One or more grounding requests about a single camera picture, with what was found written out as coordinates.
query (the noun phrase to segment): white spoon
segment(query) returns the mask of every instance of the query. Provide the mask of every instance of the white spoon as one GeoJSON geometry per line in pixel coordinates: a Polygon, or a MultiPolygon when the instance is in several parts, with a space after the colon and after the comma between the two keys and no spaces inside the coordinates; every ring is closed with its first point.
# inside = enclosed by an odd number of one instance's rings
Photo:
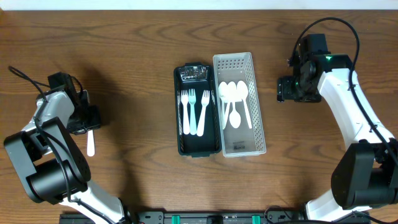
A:
{"type": "Polygon", "coordinates": [[[223,129],[225,129],[226,125],[226,120],[228,119],[228,114],[225,113],[224,110],[224,104],[225,101],[228,101],[228,86],[226,82],[221,82],[220,85],[218,86],[218,95],[220,96],[221,99],[221,122],[223,124],[223,129]]]}
{"type": "Polygon", "coordinates": [[[244,112],[246,114],[246,119],[248,121],[249,129],[251,129],[251,119],[248,110],[248,105],[246,104],[246,98],[248,97],[249,94],[248,86],[243,81],[239,81],[236,88],[238,89],[238,95],[243,100],[244,112]]]}
{"type": "Polygon", "coordinates": [[[235,108],[235,101],[238,99],[235,82],[230,82],[228,84],[228,90],[229,90],[228,99],[230,102],[232,102],[232,108],[233,108],[231,114],[229,115],[229,122],[231,123],[233,128],[238,128],[239,125],[241,125],[241,115],[239,115],[239,113],[236,111],[235,108]]]}

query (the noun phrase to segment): fork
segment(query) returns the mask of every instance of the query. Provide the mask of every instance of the fork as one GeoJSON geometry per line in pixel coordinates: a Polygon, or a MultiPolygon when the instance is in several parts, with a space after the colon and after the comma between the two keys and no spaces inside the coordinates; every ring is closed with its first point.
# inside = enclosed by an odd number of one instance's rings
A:
{"type": "Polygon", "coordinates": [[[198,123],[198,133],[197,133],[199,137],[203,135],[203,132],[205,130],[206,107],[207,105],[209,105],[209,99],[210,99],[210,91],[205,90],[201,98],[201,113],[200,113],[200,118],[198,123]]]}
{"type": "Polygon", "coordinates": [[[189,120],[188,120],[188,92],[186,90],[181,91],[181,103],[183,105],[184,117],[183,117],[183,132],[189,134],[189,120]]]}
{"type": "Polygon", "coordinates": [[[189,90],[189,96],[188,96],[188,101],[189,104],[191,105],[191,118],[190,118],[190,133],[192,135],[197,134],[197,119],[195,117],[195,103],[197,102],[197,96],[195,94],[194,89],[189,90]]]}

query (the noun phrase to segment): table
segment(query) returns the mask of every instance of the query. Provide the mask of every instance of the table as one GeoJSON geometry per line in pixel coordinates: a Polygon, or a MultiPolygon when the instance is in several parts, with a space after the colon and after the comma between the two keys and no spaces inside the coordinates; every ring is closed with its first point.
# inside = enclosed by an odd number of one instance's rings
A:
{"type": "MultiPolygon", "coordinates": [[[[345,152],[326,104],[276,102],[276,80],[301,31],[335,16],[361,40],[356,71],[374,111],[398,136],[397,11],[27,11],[0,15],[0,139],[21,130],[35,111],[36,89],[7,71],[13,65],[46,82],[76,76],[99,106],[92,179],[135,210],[264,211],[299,207],[330,188],[345,152]],[[173,70],[212,64],[215,54],[251,52],[267,153],[256,157],[182,157],[177,152],[173,70]]],[[[324,22],[332,53],[354,55],[344,25],[324,22]]],[[[73,136],[85,154],[86,136],[73,136]]],[[[57,223],[68,207],[29,200],[0,149],[0,223],[57,223]]],[[[384,221],[397,205],[372,210],[384,221]]]]}

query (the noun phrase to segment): white backdrop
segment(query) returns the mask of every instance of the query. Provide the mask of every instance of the white backdrop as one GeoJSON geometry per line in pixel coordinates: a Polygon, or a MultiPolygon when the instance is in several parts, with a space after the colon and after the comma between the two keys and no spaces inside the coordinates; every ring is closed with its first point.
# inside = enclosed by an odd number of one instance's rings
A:
{"type": "Polygon", "coordinates": [[[0,0],[5,10],[398,9],[398,0],[0,0]]]}

